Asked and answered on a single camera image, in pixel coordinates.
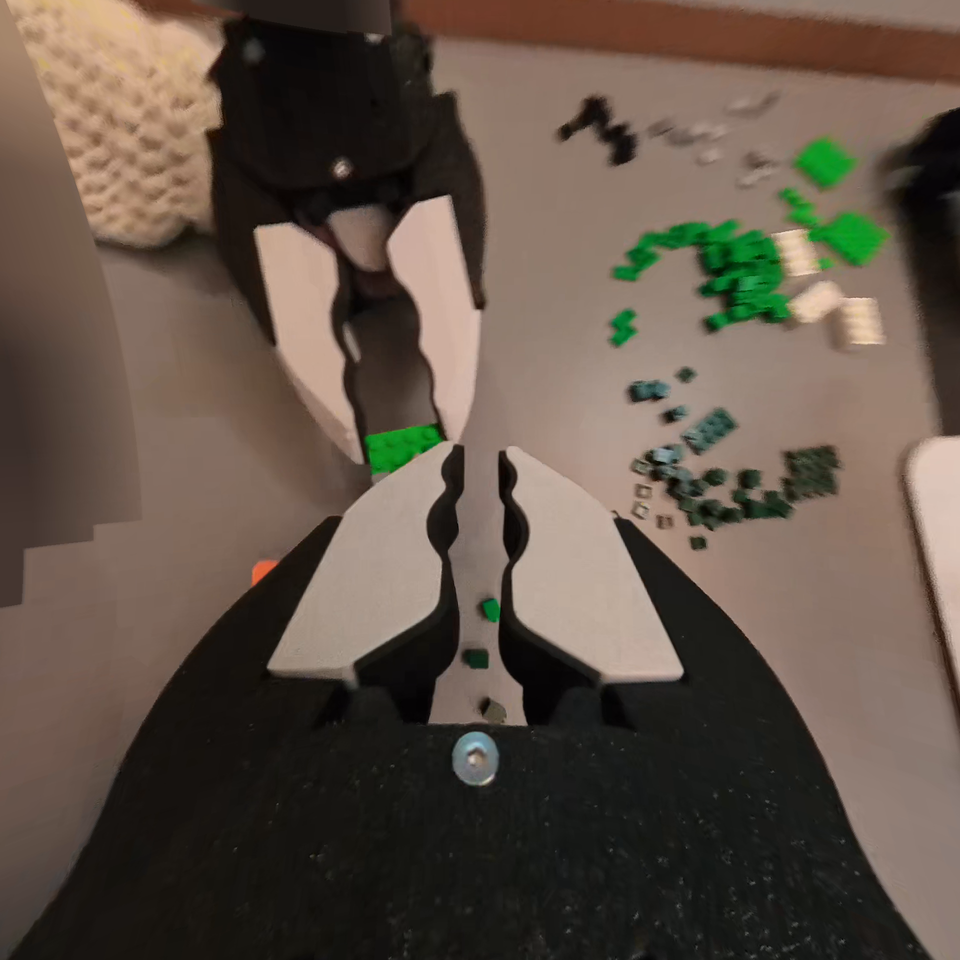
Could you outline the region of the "green lego build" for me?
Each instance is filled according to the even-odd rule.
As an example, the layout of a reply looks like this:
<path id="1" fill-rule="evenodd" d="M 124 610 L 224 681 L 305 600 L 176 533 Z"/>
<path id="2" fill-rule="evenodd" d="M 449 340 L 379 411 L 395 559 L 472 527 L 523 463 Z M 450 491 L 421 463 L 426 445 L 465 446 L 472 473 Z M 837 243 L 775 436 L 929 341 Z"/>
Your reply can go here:
<path id="1" fill-rule="evenodd" d="M 392 474 L 445 439 L 437 423 L 369 434 L 364 438 L 364 450 L 370 474 Z"/>

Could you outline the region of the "dark blurred object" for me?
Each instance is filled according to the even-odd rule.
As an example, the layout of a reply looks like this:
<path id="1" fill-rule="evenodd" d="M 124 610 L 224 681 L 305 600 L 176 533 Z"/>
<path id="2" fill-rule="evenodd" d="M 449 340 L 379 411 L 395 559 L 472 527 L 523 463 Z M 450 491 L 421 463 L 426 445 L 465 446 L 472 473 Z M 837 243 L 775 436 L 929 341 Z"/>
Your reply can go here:
<path id="1" fill-rule="evenodd" d="M 959 109 L 879 163 L 915 283 L 942 430 L 959 433 Z"/>

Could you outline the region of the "cluster of black lego pieces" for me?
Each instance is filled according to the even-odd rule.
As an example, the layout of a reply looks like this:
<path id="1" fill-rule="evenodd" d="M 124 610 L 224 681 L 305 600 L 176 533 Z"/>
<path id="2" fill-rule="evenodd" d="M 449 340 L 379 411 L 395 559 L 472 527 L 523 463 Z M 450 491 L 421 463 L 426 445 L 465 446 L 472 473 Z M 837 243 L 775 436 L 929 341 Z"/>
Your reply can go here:
<path id="1" fill-rule="evenodd" d="M 589 131 L 606 148 L 610 166 L 622 166 L 638 155 L 639 136 L 628 123 L 616 121 L 610 102 L 599 95 L 585 97 L 576 115 L 562 123 L 556 131 L 558 142 Z"/>

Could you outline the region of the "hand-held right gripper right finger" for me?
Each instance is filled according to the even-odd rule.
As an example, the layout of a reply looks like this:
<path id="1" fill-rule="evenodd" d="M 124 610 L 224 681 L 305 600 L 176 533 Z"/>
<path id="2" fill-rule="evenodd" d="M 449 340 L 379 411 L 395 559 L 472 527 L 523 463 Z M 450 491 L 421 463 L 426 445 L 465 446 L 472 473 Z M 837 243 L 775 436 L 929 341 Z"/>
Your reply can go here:
<path id="1" fill-rule="evenodd" d="M 581 486 L 517 446 L 501 452 L 507 546 L 501 626 L 595 685 L 677 682 L 681 659 L 618 528 Z"/>

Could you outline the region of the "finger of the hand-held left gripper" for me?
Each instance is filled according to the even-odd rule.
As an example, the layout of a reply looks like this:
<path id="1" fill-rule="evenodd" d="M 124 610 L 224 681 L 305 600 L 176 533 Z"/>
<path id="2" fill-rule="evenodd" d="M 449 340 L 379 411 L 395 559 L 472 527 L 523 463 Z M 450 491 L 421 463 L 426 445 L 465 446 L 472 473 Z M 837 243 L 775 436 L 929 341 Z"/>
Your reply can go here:
<path id="1" fill-rule="evenodd" d="M 418 316 L 418 349 L 445 437 L 459 443 L 474 404 L 482 311 L 449 195 L 414 203 L 387 241 L 390 270 Z"/>
<path id="2" fill-rule="evenodd" d="M 301 403 L 351 462 L 365 461 L 346 385 L 348 356 L 334 321 L 341 292 L 336 252 L 293 222 L 253 232 L 275 351 Z"/>

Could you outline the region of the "pile of dark green pieces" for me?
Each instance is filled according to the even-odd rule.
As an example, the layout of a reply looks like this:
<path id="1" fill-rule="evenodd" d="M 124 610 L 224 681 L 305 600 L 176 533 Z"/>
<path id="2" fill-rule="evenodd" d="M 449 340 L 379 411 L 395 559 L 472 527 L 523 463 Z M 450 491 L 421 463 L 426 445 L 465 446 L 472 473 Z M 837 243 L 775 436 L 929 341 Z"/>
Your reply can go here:
<path id="1" fill-rule="evenodd" d="M 629 518 L 651 521 L 659 531 L 684 526 L 690 550 L 702 553 L 710 534 L 749 522 L 785 522 L 800 505 L 838 495 L 843 464 L 833 445 L 784 451 L 782 472 L 773 479 L 757 467 L 698 462 L 738 427 L 729 410 L 715 407 L 686 426 L 678 439 L 633 458 Z"/>

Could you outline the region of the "white lego brick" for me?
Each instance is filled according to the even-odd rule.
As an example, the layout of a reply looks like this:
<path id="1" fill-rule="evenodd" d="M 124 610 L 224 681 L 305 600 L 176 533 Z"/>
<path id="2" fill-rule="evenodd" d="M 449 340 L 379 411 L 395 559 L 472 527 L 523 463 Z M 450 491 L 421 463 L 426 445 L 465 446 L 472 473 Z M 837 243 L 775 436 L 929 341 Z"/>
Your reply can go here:
<path id="1" fill-rule="evenodd" d="M 801 279 L 821 272 L 820 256 L 810 232 L 792 229 L 773 233 L 771 240 L 784 275 L 789 279 Z"/>
<path id="2" fill-rule="evenodd" d="M 832 342 L 839 350 L 860 351 L 886 344 L 879 302 L 874 297 L 845 296 L 831 326 Z"/>
<path id="3" fill-rule="evenodd" d="M 794 295 L 787 306 L 792 322 L 807 325 L 820 322 L 845 301 L 845 294 L 832 280 L 819 280 Z"/>

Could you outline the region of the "large green lego plate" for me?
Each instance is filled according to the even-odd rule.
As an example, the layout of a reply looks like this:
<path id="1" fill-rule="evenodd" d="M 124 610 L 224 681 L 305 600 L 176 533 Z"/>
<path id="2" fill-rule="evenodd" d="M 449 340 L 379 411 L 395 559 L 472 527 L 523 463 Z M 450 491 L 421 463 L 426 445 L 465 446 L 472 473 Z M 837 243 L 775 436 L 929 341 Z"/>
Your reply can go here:
<path id="1" fill-rule="evenodd" d="M 795 155 L 793 169 L 821 191 L 833 189 L 858 166 L 858 159 L 837 140 L 823 136 L 804 145 Z"/>
<path id="2" fill-rule="evenodd" d="M 830 247 L 847 264 L 871 264 L 890 239 L 890 232 L 864 214 L 844 211 L 808 230 L 809 239 Z"/>

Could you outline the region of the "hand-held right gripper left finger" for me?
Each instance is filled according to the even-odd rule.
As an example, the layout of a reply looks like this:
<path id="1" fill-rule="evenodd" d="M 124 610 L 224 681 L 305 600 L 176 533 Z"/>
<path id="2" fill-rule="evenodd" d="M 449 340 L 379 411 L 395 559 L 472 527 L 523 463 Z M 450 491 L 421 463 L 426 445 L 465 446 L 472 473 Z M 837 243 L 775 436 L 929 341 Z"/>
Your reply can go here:
<path id="1" fill-rule="evenodd" d="M 357 687 L 361 669 L 426 625 L 442 603 L 449 546 L 428 522 L 460 497 L 464 450 L 441 442 L 365 492 L 340 518 L 267 664 L 270 675 Z"/>

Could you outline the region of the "cluster of grey lego pieces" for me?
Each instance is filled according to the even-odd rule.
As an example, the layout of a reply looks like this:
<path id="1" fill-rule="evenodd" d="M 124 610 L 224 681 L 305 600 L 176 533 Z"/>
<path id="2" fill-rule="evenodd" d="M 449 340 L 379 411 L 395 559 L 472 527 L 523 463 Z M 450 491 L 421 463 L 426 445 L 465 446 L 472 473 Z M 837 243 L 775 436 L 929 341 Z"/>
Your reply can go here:
<path id="1" fill-rule="evenodd" d="M 771 89 L 764 94 L 738 98 L 724 107 L 724 121 L 704 121 L 682 124 L 675 118 L 664 116 L 649 124 L 644 133 L 648 138 L 661 140 L 677 149 L 691 149 L 698 166 L 716 165 L 726 155 L 725 141 L 729 138 L 734 121 L 761 119 L 783 99 L 780 89 Z M 746 150 L 737 166 L 734 185 L 737 189 L 751 189 L 769 181 L 785 165 L 784 157 L 777 151 L 758 146 Z"/>

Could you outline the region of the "pile of bright green pieces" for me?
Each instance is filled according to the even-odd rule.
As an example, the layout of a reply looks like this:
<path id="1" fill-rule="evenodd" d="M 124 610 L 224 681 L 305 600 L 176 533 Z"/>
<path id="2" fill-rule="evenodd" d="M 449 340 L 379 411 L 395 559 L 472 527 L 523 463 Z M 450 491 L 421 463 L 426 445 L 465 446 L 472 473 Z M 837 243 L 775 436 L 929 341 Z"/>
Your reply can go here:
<path id="1" fill-rule="evenodd" d="M 611 267 L 609 276 L 615 282 L 639 282 L 665 254 L 690 250 L 704 277 L 699 296 L 720 304 L 703 319 L 708 333 L 752 320 L 769 326 L 786 325 L 792 322 L 787 305 L 793 298 L 786 293 L 786 282 L 805 277 L 785 276 L 771 235 L 757 229 L 743 230 L 737 220 L 674 223 L 664 230 L 642 233 L 621 262 Z M 832 260 L 817 251 L 821 272 L 831 268 Z"/>

